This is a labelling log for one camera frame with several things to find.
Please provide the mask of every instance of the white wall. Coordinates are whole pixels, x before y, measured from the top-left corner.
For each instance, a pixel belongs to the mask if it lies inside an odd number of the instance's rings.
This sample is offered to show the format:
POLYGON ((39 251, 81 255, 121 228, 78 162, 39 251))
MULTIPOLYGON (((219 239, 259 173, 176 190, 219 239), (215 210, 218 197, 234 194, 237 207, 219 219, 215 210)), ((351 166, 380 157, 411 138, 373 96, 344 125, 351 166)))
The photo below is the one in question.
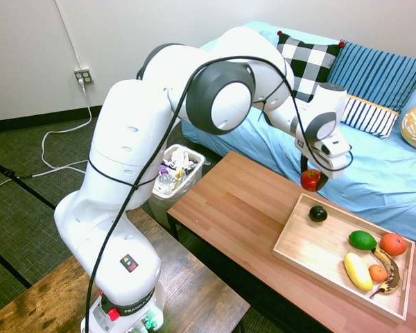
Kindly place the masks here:
MULTIPOLYGON (((416 0, 58 0, 101 105, 156 46, 202 46, 258 19, 416 58, 416 0)), ((0 120, 85 107, 54 0, 0 0, 0 120)))

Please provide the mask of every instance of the robot label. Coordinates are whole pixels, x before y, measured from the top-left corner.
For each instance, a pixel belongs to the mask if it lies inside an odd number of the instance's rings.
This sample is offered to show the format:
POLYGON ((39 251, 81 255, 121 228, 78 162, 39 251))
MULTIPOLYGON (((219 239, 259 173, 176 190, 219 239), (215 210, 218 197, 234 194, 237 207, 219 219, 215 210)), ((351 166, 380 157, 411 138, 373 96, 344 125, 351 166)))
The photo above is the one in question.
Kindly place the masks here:
POLYGON ((138 267, 136 261, 129 254, 120 259, 120 262, 122 263, 123 267, 125 267, 126 270, 130 273, 138 267))
POLYGON ((110 332, 115 326, 115 324, 106 316, 106 313, 102 310, 100 305, 97 305, 92 313, 96 322, 104 332, 110 332))

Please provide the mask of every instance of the blue sofa cover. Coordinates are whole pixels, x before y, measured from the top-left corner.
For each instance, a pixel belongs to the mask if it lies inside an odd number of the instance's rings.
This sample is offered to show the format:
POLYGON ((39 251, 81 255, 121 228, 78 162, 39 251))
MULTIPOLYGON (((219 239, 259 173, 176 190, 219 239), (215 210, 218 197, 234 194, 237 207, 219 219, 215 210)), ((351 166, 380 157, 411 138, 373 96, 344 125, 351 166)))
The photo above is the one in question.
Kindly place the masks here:
MULTIPOLYGON (((305 42, 338 42, 264 22, 253 21, 246 26, 275 46, 278 30, 305 42)), ((203 48, 210 49, 215 42, 203 48)), ((385 141, 342 123, 341 131, 353 147, 353 164, 343 177, 330 180, 318 193, 370 222, 416 241, 416 149, 408 145, 400 133, 402 117, 414 106, 416 90, 385 141)), ((182 132, 190 141, 221 156, 236 151, 300 183, 300 152, 294 146, 294 138, 269 126, 256 108, 227 135, 210 135, 185 121, 182 121, 182 132)))

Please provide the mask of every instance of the blue striped pillow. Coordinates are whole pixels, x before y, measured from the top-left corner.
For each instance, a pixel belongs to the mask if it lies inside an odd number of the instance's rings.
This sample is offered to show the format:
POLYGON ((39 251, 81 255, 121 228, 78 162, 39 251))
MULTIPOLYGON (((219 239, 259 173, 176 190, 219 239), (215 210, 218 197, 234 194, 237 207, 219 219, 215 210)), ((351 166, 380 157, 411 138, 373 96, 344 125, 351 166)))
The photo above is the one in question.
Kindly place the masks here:
POLYGON ((327 81, 400 112, 416 88, 416 59, 343 41, 327 81))

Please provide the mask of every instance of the trash can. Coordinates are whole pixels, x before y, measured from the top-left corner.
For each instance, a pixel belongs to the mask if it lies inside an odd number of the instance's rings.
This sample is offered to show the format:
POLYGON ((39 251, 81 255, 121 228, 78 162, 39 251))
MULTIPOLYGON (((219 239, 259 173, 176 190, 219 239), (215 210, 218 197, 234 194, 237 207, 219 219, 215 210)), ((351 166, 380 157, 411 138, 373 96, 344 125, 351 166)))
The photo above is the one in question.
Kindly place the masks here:
POLYGON ((179 182, 178 185, 170 193, 164 194, 161 192, 159 190, 158 179, 155 181, 153 193, 148 199, 148 203, 157 222, 166 228, 170 228, 166 212, 202 178, 202 167, 205 163, 204 155, 201 155, 196 151, 192 151, 188 147, 182 146, 180 144, 174 144, 165 150, 163 158, 164 162, 169 161, 172 158, 173 153, 177 150, 187 153, 189 160, 196 162, 197 165, 192 169, 189 175, 187 175, 183 181, 179 182))

